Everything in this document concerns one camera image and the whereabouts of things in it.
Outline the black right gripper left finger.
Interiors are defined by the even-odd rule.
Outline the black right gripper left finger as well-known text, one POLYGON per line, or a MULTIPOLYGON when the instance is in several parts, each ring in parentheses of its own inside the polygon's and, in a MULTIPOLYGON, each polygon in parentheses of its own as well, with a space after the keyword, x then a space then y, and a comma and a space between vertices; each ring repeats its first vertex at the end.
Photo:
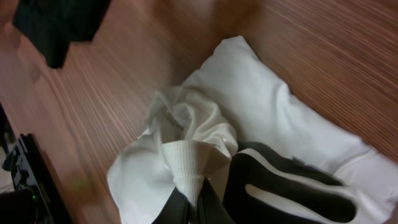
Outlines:
POLYGON ((174 188, 152 224, 188 224, 190 203, 186 196, 174 188))

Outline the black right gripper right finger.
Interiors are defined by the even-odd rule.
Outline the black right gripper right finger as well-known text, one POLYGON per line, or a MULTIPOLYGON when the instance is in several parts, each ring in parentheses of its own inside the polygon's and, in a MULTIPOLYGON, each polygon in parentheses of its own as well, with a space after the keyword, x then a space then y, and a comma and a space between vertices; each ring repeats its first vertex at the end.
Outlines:
POLYGON ((208 179, 205 179, 197 201, 199 224, 235 224, 208 179))

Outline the white t-shirt with black print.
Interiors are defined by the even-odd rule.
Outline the white t-shirt with black print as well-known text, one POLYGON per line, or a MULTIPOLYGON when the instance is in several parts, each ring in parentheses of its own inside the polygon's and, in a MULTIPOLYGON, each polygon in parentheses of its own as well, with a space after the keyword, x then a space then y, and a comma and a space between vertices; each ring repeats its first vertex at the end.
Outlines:
POLYGON ((235 223, 384 223, 397 166, 299 101, 243 37, 155 92, 146 130, 108 171, 122 223, 152 223, 177 188, 199 223, 210 181, 235 223))

